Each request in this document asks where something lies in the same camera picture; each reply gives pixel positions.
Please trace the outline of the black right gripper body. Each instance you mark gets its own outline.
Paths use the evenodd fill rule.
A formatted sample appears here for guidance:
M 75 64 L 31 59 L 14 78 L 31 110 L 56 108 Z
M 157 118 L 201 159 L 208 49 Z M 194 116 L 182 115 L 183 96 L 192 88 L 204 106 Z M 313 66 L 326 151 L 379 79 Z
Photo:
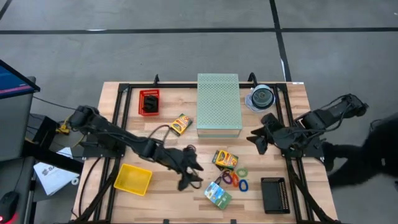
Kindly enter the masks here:
M 296 150 L 294 128 L 285 127 L 272 113 L 261 119 L 267 141 L 283 150 Z

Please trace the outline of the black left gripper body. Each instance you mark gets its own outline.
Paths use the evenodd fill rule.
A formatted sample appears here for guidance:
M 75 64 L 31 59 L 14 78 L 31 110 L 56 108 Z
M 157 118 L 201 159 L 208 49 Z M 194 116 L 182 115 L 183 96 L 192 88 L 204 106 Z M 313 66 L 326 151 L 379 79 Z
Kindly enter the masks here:
M 176 148 L 156 147 L 152 156 L 153 160 L 178 174 L 185 173 L 187 167 L 184 164 L 184 153 Z

